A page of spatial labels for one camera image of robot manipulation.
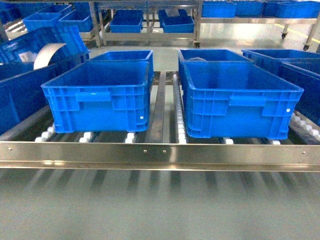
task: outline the crate handle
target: crate handle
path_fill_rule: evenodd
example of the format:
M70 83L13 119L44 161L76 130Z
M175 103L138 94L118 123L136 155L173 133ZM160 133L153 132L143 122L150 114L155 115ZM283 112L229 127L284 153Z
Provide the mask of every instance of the crate handle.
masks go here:
M101 92L79 92L75 95L78 102L109 102L111 95L108 91Z
M229 106L238 107L264 107L266 106L267 98L263 96L230 96Z

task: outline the gray floor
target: gray floor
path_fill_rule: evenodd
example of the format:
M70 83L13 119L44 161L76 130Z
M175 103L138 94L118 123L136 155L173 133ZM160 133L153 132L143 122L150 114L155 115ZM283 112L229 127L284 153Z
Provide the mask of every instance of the gray floor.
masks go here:
M305 41L293 33L281 40L274 25L206 25L202 35L202 47L237 52L301 49ZM176 71L176 50L186 46L173 44L108 46L91 57L152 49L156 71ZM319 197L318 173L0 169L0 239L315 240Z

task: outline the caster wheel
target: caster wheel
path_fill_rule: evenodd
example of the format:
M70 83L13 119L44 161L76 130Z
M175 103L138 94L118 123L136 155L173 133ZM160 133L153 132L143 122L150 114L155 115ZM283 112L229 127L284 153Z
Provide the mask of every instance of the caster wheel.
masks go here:
M307 51L307 50L309 49L309 47L310 47L310 46L308 46L308 45L304 45L303 51Z
M281 38L285 39L288 33L282 33Z

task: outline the roller conveyor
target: roller conveyor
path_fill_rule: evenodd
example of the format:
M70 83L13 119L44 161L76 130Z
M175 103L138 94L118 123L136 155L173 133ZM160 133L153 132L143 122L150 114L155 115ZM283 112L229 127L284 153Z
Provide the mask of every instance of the roller conveyor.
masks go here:
M46 106L0 136L0 167L320 172L320 128L300 113L295 112L286 140L192 138L185 128L178 73L154 76L157 93L151 92L155 103L147 131L55 133ZM166 94L174 102L169 119ZM166 121L169 142L163 141Z

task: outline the blue crate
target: blue crate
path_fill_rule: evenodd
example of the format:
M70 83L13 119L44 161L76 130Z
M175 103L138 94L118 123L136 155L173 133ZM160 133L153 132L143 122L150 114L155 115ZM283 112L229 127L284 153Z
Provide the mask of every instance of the blue crate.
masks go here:
M188 13L185 9L178 9L178 12L181 17L187 17ZM158 18L159 18L159 23L160 23L160 28L164 27L164 18L168 17L166 10L159 10L158 11Z
M87 11L90 12L89 2L74 2L74 9L77 11ZM96 12L99 11L99 4L97 2L94 3L94 10Z
M178 68L183 91L187 91L182 62L214 61L214 62L251 62L250 59L227 49L180 49L178 50Z
M194 138L288 137L303 89L246 62L184 62L187 133Z
M112 33L140 33L142 29L141 18L114 18L110 23Z
M22 18L26 18L52 4L53 3L17 3L16 8L19 10Z
M276 75L281 62L320 59L320 53L292 49L243 49L242 52L245 57L254 60L257 66Z
M320 126L320 59L282 63L279 77L304 89L295 109Z
M276 18L317 18L320 2L316 1L267 1L263 15Z
M14 20L21 18L21 14L17 8L8 9L7 14L8 14L8 21L9 22L12 22Z
M15 7L16 5L14 3L0 2L0 11L14 9Z
M237 4L228 1L204 1L202 5L203 18L234 18Z
M31 32L43 27L58 27L61 17L60 13L35 13L24 18L22 21L26 29Z
M191 16L173 16L163 19L164 33L193 33L195 21Z
M42 85L57 133L149 126L148 63L86 62Z
M75 68L76 66L85 63L87 60L89 60L89 51L81 52L56 62L50 62L50 64L55 66L55 73L57 76L59 76Z
M77 26L82 33L91 32L94 24L91 15L87 11L72 11L59 20L62 26Z
M68 13L72 12L72 5L67 4L61 4L61 5L50 5L42 10L40 10L38 13L56 13L56 14L62 14L63 16L67 15Z
M91 62L99 61L144 61L149 63L148 83L151 87L154 79L154 51L133 50L133 51L107 51L106 53L92 58Z
M33 62L10 62L0 64L0 81L24 74L34 69Z
M53 55L53 63L88 51L76 26L43 27L0 44L0 63L33 62L34 59L26 59L26 55L36 56L45 45L52 43L66 43Z
M0 21L2 24L6 24L9 22L7 10L0 11Z
M261 15L264 3L261 1L237 1L235 15L237 17L257 17Z
M144 12L142 10L117 10L114 14L114 18L144 18Z
M19 63L0 65L0 71L3 73L2 68L10 68L10 72L17 64ZM0 81L0 135L46 105L41 84L56 76L55 67L50 66L25 73L24 71L25 69L22 69L22 74L15 76L9 74L8 78L2 77Z

